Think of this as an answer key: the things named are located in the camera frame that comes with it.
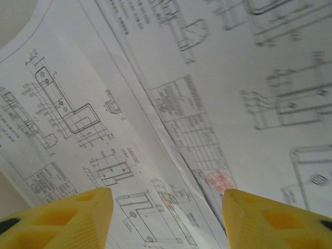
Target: yellow plastic block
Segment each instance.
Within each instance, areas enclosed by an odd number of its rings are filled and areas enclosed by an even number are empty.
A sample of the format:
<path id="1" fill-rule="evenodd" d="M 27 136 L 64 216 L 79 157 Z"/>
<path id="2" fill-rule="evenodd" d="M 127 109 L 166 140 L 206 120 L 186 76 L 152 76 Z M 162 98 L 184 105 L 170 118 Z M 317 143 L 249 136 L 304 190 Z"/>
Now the yellow plastic block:
<path id="1" fill-rule="evenodd" d="M 226 190 L 223 214 L 231 249 L 332 249 L 323 215 L 237 189 Z"/>
<path id="2" fill-rule="evenodd" d="M 113 199 L 109 188 L 35 207 L 5 219 L 7 223 L 19 221 L 2 231 L 0 248 L 105 248 L 112 213 Z"/>

